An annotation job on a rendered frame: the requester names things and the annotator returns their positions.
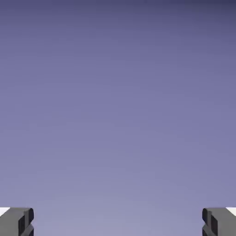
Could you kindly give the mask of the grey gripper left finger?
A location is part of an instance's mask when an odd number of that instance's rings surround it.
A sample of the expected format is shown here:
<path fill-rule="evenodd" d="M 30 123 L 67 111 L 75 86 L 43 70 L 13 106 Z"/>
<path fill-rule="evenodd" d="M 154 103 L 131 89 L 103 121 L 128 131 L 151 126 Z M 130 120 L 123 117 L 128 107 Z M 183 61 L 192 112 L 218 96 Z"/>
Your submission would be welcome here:
<path fill-rule="evenodd" d="M 0 207 L 0 236 L 34 236 L 33 208 Z"/>

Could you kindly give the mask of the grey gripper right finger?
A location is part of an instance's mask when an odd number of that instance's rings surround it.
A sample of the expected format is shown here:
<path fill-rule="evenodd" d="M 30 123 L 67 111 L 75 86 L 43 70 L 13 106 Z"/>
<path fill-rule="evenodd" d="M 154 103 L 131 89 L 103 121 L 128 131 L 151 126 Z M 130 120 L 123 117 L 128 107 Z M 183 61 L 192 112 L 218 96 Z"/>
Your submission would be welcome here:
<path fill-rule="evenodd" d="M 236 236 L 236 207 L 203 208 L 202 219 L 202 236 Z"/>

